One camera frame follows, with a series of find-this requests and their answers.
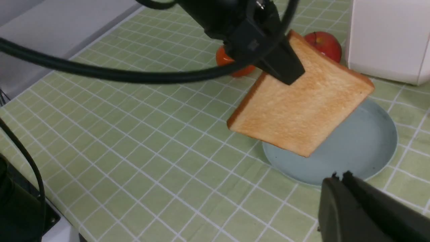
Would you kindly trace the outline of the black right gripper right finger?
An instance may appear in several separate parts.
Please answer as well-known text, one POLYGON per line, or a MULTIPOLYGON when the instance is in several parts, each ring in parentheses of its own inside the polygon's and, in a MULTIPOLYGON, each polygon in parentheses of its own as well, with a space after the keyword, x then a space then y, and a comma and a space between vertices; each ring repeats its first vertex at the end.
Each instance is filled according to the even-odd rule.
POLYGON ((342 184, 367 216, 393 242, 428 242, 429 218, 373 188, 352 172, 343 173, 342 184))

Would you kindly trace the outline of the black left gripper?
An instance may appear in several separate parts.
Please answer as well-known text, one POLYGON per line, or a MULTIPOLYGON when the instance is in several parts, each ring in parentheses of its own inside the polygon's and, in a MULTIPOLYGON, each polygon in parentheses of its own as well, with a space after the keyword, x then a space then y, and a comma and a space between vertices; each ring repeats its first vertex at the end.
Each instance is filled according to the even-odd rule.
POLYGON ((278 9, 271 0, 180 0, 187 12, 212 38, 224 42, 234 60, 249 57, 262 46, 271 51, 254 65, 291 85, 305 69, 285 37, 278 9))

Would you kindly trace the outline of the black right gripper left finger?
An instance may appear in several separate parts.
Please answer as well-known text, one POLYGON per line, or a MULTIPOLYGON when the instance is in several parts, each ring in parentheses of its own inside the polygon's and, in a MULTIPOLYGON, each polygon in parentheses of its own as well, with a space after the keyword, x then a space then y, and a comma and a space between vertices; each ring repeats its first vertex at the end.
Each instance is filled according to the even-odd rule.
POLYGON ((318 222, 324 242, 393 242, 370 219, 336 173, 321 185, 318 222))

